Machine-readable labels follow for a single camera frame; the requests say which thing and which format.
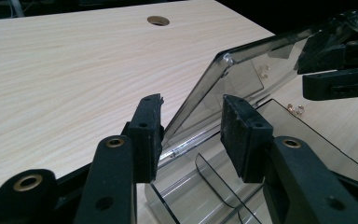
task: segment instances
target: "wood grain surface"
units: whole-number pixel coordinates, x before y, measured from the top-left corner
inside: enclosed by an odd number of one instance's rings
[[[0,185],[91,162],[146,95],[164,97],[166,126],[217,52],[271,35],[209,0],[0,20]],[[138,192],[139,222],[156,222]]]

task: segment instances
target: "transparent acrylic sheet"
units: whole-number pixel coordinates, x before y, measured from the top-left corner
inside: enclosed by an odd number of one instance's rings
[[[267,101],[257,111],[274,127],[274,136],[287,135],[304,140],[330,170],[358,181],[358,163],[276,101]],[[200,161],[199,154],[205,161]],[[170,223],[167,220],[172,223],[175,220],[176,223],[240,223],[239,217],[245,222],[270,222],[260,184],[244,184],[237,177],[220,143],[219,132],[162,166],[157,180],[145,188],[146,199],[162,223]],[[242,204],[235,203],[237,197]],[[257,218],[252,218],[248,209]]]
[[[186,153],[187,148],[181,148],[183,145],[194,145],[192,140],[200,139],[200,134],[218,125],[223,94],[239,96],[257,105],[296,77],[300,56],[307,57],[303,67],[313,64],[326,49],[351,34],[343,22],[331,19],[309,29],[218,53],[168,125],[161,159]],[[305,52],[304,46],[310,38],[312,44],[309,42]]]

